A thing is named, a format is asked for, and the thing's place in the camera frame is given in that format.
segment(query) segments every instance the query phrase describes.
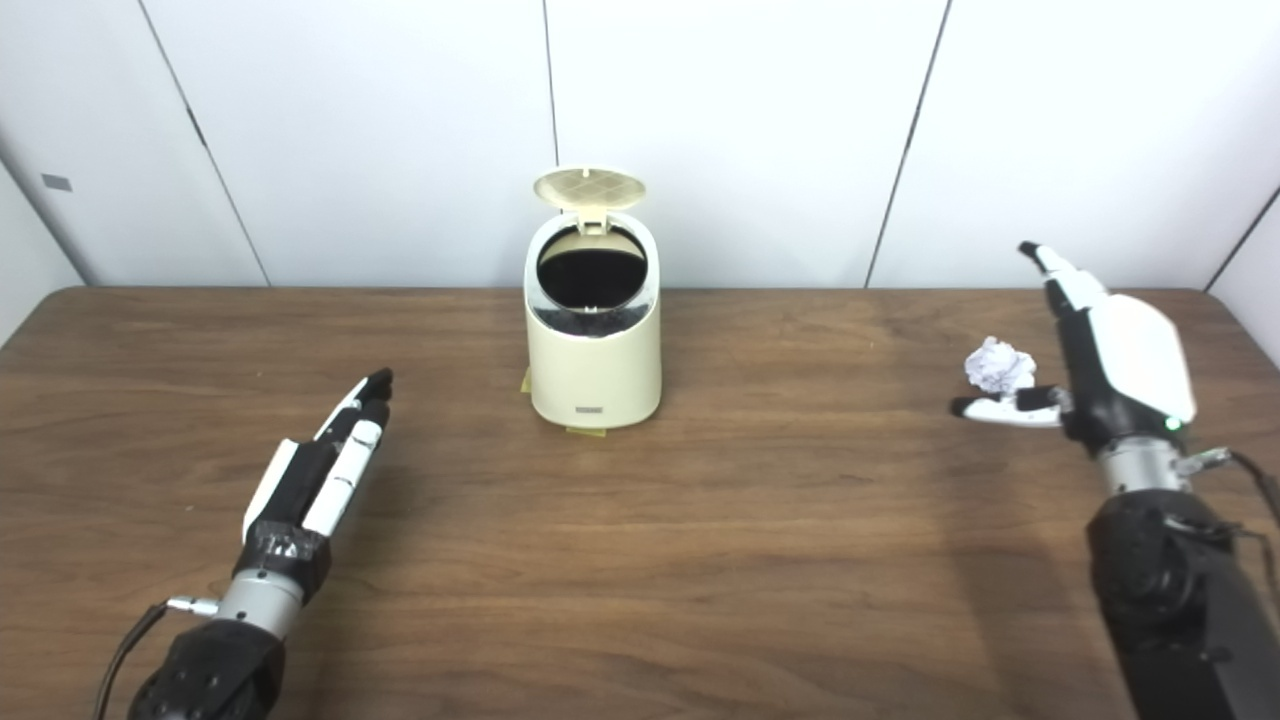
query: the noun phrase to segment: robotic hand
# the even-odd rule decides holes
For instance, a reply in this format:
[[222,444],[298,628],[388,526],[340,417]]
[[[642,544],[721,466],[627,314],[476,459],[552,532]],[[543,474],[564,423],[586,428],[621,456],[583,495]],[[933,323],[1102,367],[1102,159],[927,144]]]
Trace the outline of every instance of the robotic hand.
[[[1280,717],[1280,642],[1235,560],[1239,537],[1265,536],[1220,520],[1189,478],[1236,462],[1280,523],[1280,486],[1228,448],[1184,456],[1196,416],[1187,361],[1172,322],[1151,305],[1111,295],[1048,247],[1019,249],[1044,274],[1070,389],[1019,391],[1009,424],[1056,414],[1066,437],[1101,468],[1111,497],[1088,525],[1093,589],[1142,720]],[[997,401],[957,398],[956,415],[1001,421]]]
[[275,705],[284,638],[329,573],[338,527],[390,416],[392,372],[360,380],[310,442],[282,441],[244,512],[244,542],[221,600],[172,597],[125,635],[99,691],[106,712],[124,656],[164,615],[207,621],[178,635],[164,665],[138,689],[131,720],[259,720]]

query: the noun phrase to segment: crumpled paper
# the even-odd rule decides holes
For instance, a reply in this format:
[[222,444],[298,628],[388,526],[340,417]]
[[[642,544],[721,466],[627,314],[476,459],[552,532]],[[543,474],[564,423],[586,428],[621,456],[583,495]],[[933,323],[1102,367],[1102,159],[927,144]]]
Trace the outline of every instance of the crumpled paper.
[[1036,384],[1036,360],[1012,345],[988,337],[964,361],[969,382],[983,392],[1010,395]]

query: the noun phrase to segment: cable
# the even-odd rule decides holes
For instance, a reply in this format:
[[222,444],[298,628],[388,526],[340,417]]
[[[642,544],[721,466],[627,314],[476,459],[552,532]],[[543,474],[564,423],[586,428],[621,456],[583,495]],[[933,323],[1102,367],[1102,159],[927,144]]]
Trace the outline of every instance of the cable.
[[165,609],[164,602],[147,607],[147,611],[142,614],[142,618],[133,625],[133,629],[120,641],[120,647],[115,648],[115,657],[108,664],[106,674],[102,675],[102,684],[97,688],[97,701],[93,703],[93,715],[91,715],[92,720],[106,717],[106,703],[111,698],[111,684],[115,683],[115,674],[120,671],[120,665],[124,664],[124,656],[129,655],[129,651],[133,650],[133,646],[138,644],[142,635],[146,635],[147,630],[164,618]]
[[1231,460],[1235,460],[1239,466],[1253,475],[1253,484],[1258,487],[1258,493],[1262,495],[1262,500],[1267,503],[1267,510],[1271,511],[1271,518],[1276,521],[1276,527],[1280,527],[1280,482],[1276,482],[1275,475],[1266,474],[1257,462],[1249,460],[1242,452],[1233,450]]
[[1271,538],[1265,533],[1254,533],[1243,528],[1235,529],[1234,534],[1256,539],[1262,547],[1262,573],[1267,579],[1267,592],[1271,594],[1271,605],[1275,606],[1276,620],[1280,621],[1280,577],[1276,575],[1276,556],[1271,550]]

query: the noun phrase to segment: black fingertip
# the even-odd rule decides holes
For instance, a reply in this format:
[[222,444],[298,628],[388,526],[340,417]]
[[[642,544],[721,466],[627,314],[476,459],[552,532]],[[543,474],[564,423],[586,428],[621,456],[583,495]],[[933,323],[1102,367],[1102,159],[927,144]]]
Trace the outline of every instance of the black fingertip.
[[1041,260],[1039,260],[1039,254],[1037,252],[1038,250],[1039,250],[1039,243],[1038,242],[1032,242],[1029,240],[1023,241],[1021,245],[1018,246],[1018,251],[1021,252],[1023,255],[1030,258],[1032,263],[1036,263],[1036,266],[1039,268],[1041,272],[1043,273],[1043,272],[1046,272],[1044,270],[1044,264],[1041,263]]
[[978,397],[956,397],[951,401],[951,414],[956,418],[965,418],[964,411],[978,400]]
[[1046,407],[1052,407],[1057,405],[1057,402],[1053,401],[1053,391],[1056,389],[1057,386],[1024,387],[1015,395],[1016,406],[1024,413],[1028,410],[1044,410]]
[[394,374],[390,368],[383,368],[376,373],[369,375],[365,379],[365,387],[360,391],[358,400],[381,400],[388,401],[392,398],[392,379]]

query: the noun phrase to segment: wood grain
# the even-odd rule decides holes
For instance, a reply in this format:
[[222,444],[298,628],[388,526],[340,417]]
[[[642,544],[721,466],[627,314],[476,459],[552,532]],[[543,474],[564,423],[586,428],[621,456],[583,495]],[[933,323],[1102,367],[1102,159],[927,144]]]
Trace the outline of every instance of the wood grain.
[[[1280,468],[1280,374],[1181,327],[1202,446]],[[518,387],[516,291],[73,290],[0,351],[0,711],[79,717],[142,609],[227,585],[280,437],[380,365],[389,434],[273,717],[1132,717],[1087,584],[1102,486],[1053,430],[950,418],[1030,291],[673,291],[666,395],[607,438]],[[1265,528],[1248,482],[1198,484]],[[1252,548],[1247,561],[1256,565]],[[173,634],[118,683],[115,717]]]

